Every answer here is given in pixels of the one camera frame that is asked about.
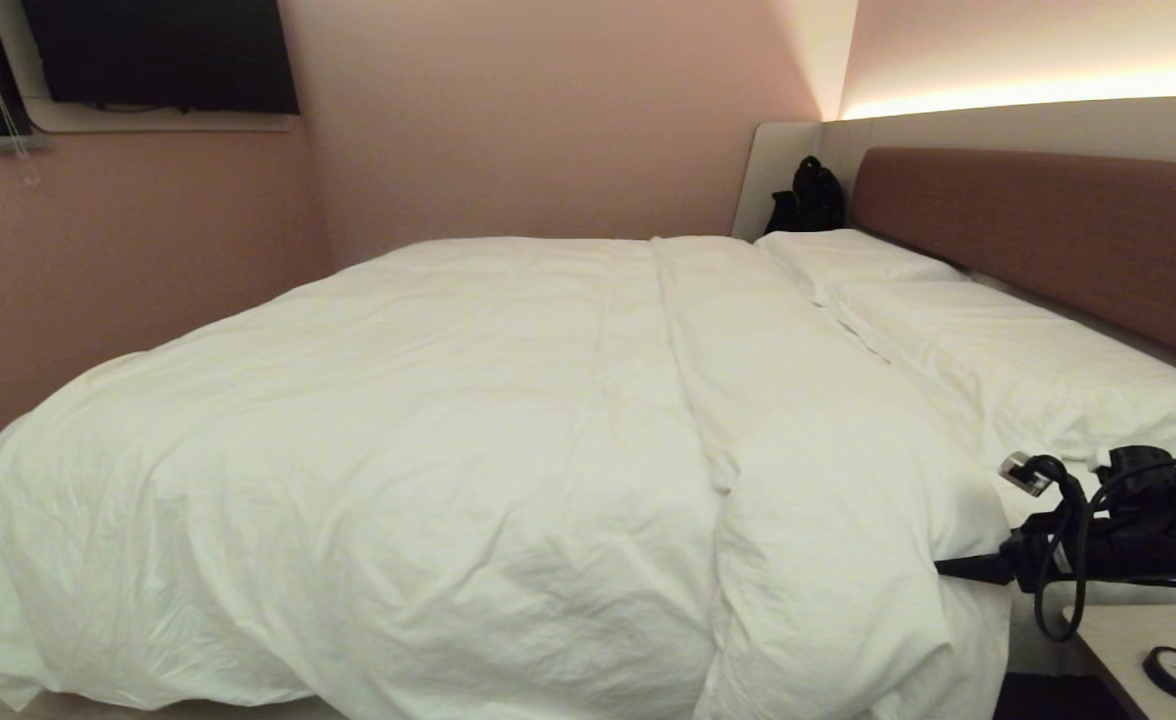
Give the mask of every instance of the nightstand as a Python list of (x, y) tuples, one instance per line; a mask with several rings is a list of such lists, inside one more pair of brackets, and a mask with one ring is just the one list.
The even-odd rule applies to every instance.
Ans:
[[(1064, 609), (1071, 614), (1073, 607)], [(1176, 698), (1142, 667), (1154, 647), (1176, 648), (1176, 605), (1088, 606), (1074, 642), (1132, 719), (1176, 720)]]

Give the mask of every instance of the wall-mounted tv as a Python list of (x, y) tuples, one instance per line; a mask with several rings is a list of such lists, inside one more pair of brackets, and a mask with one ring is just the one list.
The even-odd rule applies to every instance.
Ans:
[(278, 0), (24, 0), (59, 102), (299, 114)]

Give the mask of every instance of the brown upholstered headboard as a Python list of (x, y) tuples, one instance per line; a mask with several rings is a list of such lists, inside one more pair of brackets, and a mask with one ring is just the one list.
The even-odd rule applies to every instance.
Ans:
[(1176, 351), (1176, 164), (877, 147), (851, 218)]

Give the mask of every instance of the white duvet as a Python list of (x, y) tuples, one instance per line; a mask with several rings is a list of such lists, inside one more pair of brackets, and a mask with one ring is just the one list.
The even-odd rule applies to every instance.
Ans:
[(430, 242), (100, 366), (0, 436), (0, 696), (990, 716), (1009, 594), (931, 566), (1005, 535), (985, 472), (786, 287)]

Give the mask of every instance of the black backpack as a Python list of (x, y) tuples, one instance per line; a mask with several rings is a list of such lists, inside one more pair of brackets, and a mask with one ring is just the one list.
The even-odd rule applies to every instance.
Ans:
[(793, 189), (775, 193), (766, 233), (817, 232), (846, 227), (846, 195), (836, 176), (814, 155), (802, 160)]

